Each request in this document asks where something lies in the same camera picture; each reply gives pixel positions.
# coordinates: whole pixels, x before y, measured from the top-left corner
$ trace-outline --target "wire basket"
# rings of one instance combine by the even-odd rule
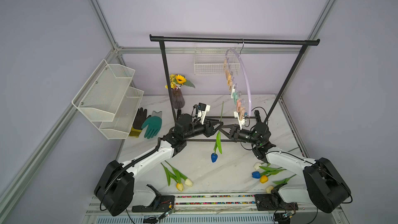
[[[129,135],[141,103],[144,91],[128,87],[115,118],[112,122],[102,122],[99,130],[107,139],[126,139]]]
[[[106,64],[75,107],[90,121],[113,121],[134,72],[120,64]]]
[[[224,75],[224,60],[226,58],[225,51],[226,49],[218,48],[215,48],[214,50],[209,50],[209,48],[206,48],[206,51],[202,50],[202,48],[195,48],[195,74]],[[237,75],[240,68],[238,59],[236,57],[232,57],[229,60],[229,64],[231,66],[231,71]]]

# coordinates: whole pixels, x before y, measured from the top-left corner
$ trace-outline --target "black glove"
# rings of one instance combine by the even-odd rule
[[[142,132],[142,124],[146,121],[147,118],[151,117],[150,115],[147,117],[147,110],[142,107],[138,109],[137,115],[135,116],[134,122],[132,123],[131,131],[129,136],[138,138],[140,133]]]

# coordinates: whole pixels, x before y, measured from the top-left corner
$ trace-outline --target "vase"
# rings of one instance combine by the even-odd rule
[[[181,89],[172,90],[172,99],[173,99],[173,107],[174,109],[181,109],[185,106],[185,100],[182,96]]]

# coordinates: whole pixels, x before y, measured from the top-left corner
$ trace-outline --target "gardening glove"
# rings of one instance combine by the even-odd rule
[[[142,132],[142,124],[145,122],[147,119],[147,110],[143,110],[142,107],[138,109],[137,115],[135,115],[134,122],[131,127],[131,131],[129,136],[136,137],[140,136],[140,133]]]
[[[156,136],[162,127],[162,112],[152,112],[152,117],[147,118],[147,120],[142,124],[142,129],[148,126],[144,137],[147,139]]]

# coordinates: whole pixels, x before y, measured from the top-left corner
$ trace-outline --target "metal hook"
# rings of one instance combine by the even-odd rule
[[[243,45],[242,45],[242,48],[240,49],[239,56],[240,56],[240,53],[242,52],[243,47],[245,46],[245,40],[243,38],[242,38],[242,42],[243,42]]]

